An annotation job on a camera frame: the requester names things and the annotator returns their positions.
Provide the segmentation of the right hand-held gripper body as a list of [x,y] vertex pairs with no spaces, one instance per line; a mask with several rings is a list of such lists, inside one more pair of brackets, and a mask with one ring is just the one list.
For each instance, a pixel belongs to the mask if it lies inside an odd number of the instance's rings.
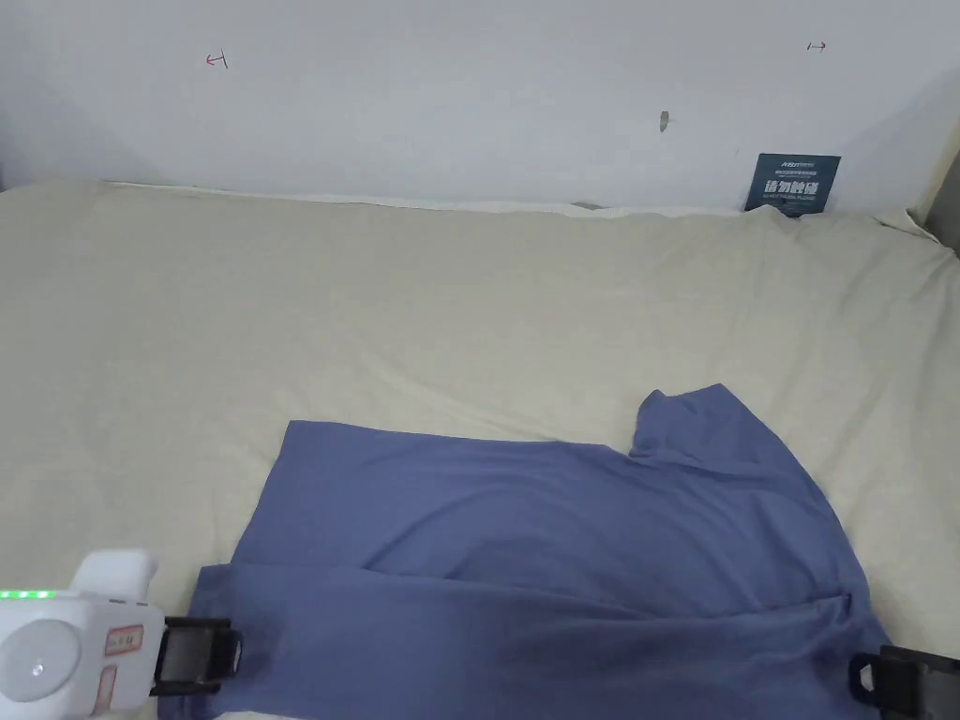
[[880,710],[958,710],[959,659],[885,645],[874,662]]

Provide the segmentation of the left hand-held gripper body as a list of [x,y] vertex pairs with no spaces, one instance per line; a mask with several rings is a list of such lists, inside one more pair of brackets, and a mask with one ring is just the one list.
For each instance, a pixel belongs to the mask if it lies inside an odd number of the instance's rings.
[[232,623],[153,606],[157,570],[148,551],[98,550],[65,589],[3,590],[2,717],[98,718],[216,693],[232,676]]

